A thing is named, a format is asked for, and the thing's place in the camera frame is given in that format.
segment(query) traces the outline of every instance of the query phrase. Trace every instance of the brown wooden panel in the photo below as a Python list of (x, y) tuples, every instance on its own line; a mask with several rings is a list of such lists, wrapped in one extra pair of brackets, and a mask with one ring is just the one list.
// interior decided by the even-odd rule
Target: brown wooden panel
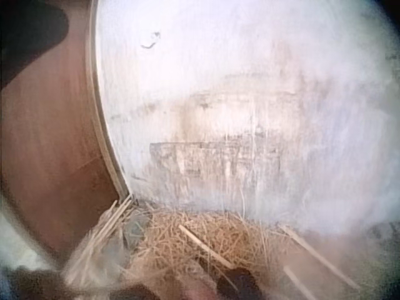
[(2, 90), (2, 182), (21, 221), (65, 258), (118, 194), (91, 121), (88, 1), (64, 1), (66, 39)]

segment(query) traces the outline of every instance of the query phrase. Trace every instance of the white wall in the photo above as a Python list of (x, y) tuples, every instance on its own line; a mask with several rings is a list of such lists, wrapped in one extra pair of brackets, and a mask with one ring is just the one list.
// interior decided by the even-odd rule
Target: white wall
[(399, 216), (399, 41), (373, 2), (100, 0), (96, 38), (132, 192), (322, 232)]

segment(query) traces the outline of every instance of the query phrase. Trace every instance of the wooden door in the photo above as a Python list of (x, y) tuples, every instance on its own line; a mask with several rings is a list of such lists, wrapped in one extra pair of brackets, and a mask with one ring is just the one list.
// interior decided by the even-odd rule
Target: wooden door
[(69, 19), (66, 38), (1, 93), (1, 179), (22, 223), (63, 261), (119, 195), (92, 118), (85, 55), (90, 3), (58, 3)]

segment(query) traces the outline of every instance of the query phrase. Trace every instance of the wall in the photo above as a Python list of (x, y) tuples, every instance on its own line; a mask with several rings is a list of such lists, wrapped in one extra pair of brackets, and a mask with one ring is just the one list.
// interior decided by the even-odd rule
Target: wall
[(130, 190), (343, 232), (400, 208), (399, 41), (368, 1), (100, 0)]

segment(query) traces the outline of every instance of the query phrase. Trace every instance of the straw pile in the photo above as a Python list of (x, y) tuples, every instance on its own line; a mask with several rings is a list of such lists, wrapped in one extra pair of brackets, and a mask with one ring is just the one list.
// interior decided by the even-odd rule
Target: straw pile
[[(129, 223), (132, 226), (135, 222), (135, 218), (131, 218), (133, 212), (135, 216), (148, 216), (150, 221), (145, 228), (136, 224), (141, 233), (136, 236), (135, 247), (127, 250), (123, 233), (126, 233)], [(154, 209), (150, 205), (147, 209), (140, 209), (127, 200), (118, 208), (113, 205), (103, 214), (97, 226), (71, 256), (64, 277), (68, 284), (77, 288), (144, 281), (159, 295), (163, 294), (161, 283), (169, 281), (171, 285), (171, 278), (201, 278), (213, 287), (210, 279), (215, 277), (210, 275), (220, 276), (227, 268), (226, 263), (201, 249), (179, 228), (182, 226), (230, 266), (249, 269), (260, 286), (269, 290), (273, 290), (284, 276), (282, 260), (286, 254), (299, 249), (290, 237), (278, 229), (244, 220), (230, 212), (194, 213)], [(121, 255), (116, 255), (115, 251), (107, 255), (104, 251), (112, 239), (121, 245), (117, 248)], [(205, 262), (206, 267), (204, 264), (203, 268), (199, 267), (198, 261)]]

